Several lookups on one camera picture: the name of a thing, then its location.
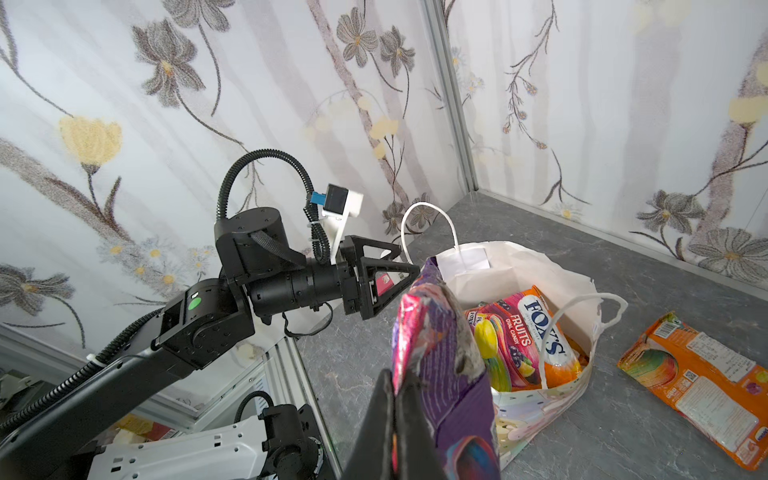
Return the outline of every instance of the purple snack bag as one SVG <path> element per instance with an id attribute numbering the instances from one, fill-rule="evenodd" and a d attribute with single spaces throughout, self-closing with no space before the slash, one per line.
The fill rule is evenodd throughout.
<path id="1" fill-rule="evenodd" d="M 422 409 L 448 478 L 500 478 L 490 379 L 434 257 L 400 300 L 392 331 L 395 394 L 406 369 L 422 380 Z"/>

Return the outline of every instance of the colorful foil package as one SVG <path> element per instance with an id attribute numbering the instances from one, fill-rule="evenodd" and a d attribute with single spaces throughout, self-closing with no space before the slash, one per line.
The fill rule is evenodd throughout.
<path id="1" fill-rule="evenodd" d="M 498 479 L 488 374 L 434 257 L 400 300 L 392 331 L 395 393 L 407 369 L 422 380 L 422 409 L 446 477 Z"/>
<path id="2" fill-rule="evenodd" d="M 496 391 L 541 388 L 539 346 L 553 316 L 536 286 L 467 310 L 465 315 Z M 564 385 L 581 373 L 578 355 L 559 325 L 552 329 L 545 350 L 549 387 Z"/>
<path id="3" fill-rule="evenodd" d="M 768 456 L 768 371 L 674 313 L 651 325 L 618 367 L 741 467 L 755 470 Z"/>

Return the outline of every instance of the nutrition label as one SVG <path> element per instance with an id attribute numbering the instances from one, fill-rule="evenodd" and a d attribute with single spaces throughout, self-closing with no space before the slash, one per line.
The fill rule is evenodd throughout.
<path id="1" fill-rule="evenodd" d="M 757 417 L 700 376 L 675 405 L 699 429 L 735 452 L 757 425 Z"/>
<path id="2" fill-rule="evenodd" d="M 704 332 L 696 335 L 687 347 L 720 370 L 731 382 L 739 382 L 756 365 L 753 360 L 739 355 Z"/>

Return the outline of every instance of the cable tie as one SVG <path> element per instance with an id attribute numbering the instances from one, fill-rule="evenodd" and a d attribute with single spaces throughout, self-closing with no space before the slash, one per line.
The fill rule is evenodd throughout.
<path id="1" fill-rule="evenodd" d="M 107 368 L 107 366 L 104 363 L 99 362 L 96 360 L 96 355 L 94 353 L 89 353 L 85 356 L 86 360 L 89 362 L 95 363 L 96 365 L 100 366 L 102 369 Z"/>

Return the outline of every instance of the gray flower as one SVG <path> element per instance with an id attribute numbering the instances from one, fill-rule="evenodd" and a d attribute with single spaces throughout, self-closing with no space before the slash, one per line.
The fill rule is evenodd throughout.
<path id="1" fill-rule="evenodd" d="M 365 67 L 368 62 L 368 52 L 376 50 L 379 40 L 373 30 L 363 31 L 366 28 L 366 20 L 360 15 L 357 7 L 352 7 L 352 14 L 346 13 L 339 18 L 336 26 L 336 36 L 346 43 L 344 48 L 344 60 L 352 60 L 355 57 L 358 67 Z"/>
<path id="2" fill-rule="evenodd" d="M 382 215 L 384 216 L 384 223 L 387 224 L 386 231 L 384 232 L 385 235 L 400 232 L 402 214 L 404 213 L 405 209 L 406 206 L 400 202 L 392 202 L 389 204 L 386 210 L 382 211 Z"/>
<path id="3" fill-rule="evenodd" d="M 654 199 L 647 203 L 656 210 L 648 214 L 640 212 L 637 218 L 642 220 L 645 227 L 652 232 L 657 232 L 661 227 L 669 224 L 678 232 L 691 235 L 693 230 L 688 219 L 704 217 L 704 209 L 693 195 L 668 194 L 664 190 L 659 190 L 654 195 Z"/>
<path id="4" fill-rule="evenodd" d="M 392 76 L 396 77 L 400 73 L 401 63 L 413 70 L 413 48 L 403 48 L 402 44 L 406 37 L 400 35 L 396 26 L 392 26 L 392 31 L 385 31 L 381 36 L 382 41 L 382 60 L 388 61 L 392 65 Z"/>
<path id="5" fill-rule="evenodd" d="M 740 228 L 721 228 L 707 232 L 706 243 L 693 243 L 688 250 L 706 257 L 699 262 L 702 268 L 757 283 L 768 279 L 763 266 L 768 262 L 768 238 L 751 239 L 752 234 Z"/>
<path id="6" fill-rule="evenodd" d="M 43 310 L 45 297 L 71 298 L 74 288 L 67 284 L 69 277 L 56 273 L 45 280 L 34 280 L 34 268 L 16 268 L 0 264 L 0 306 L 16 303 L 22 310 L 37 316 Z"/>
<path id="7" fill-rule="evenodd" d="M 163 0 L 163 6 L 182 28 L 194 27 L 202 15 L 213 30 L 227 31 L 230 23 L 220 8 L 231 7 L 235 0 Z"/>
<path id="8" fill-rule="evenodd" d="M 168 20 L 151 22 L 147 29 L 134 27 L 137 59 L 155 66 L 154 76 L 142 84 L 147 95 L 157 94 L 164 107 L 178 107 L 179 85 L 192 90 L 205 88 L 188 62 L 197 55 L 189 38 Z"/>
<path id="9" fill-rule="evenodd" d="M 412 204 L 418 202 L 429 202 L 429 195 L 424 192 L 421 197 L 414 198 Z M 432 221 L 434 215 L 435 211 L 432 208 L 426 205 L 419 205 L 411 210 L 411 213 L 408 215 L 408 222 L 411 223 L 412 227 L 424 228 L 427 223 Z"/>

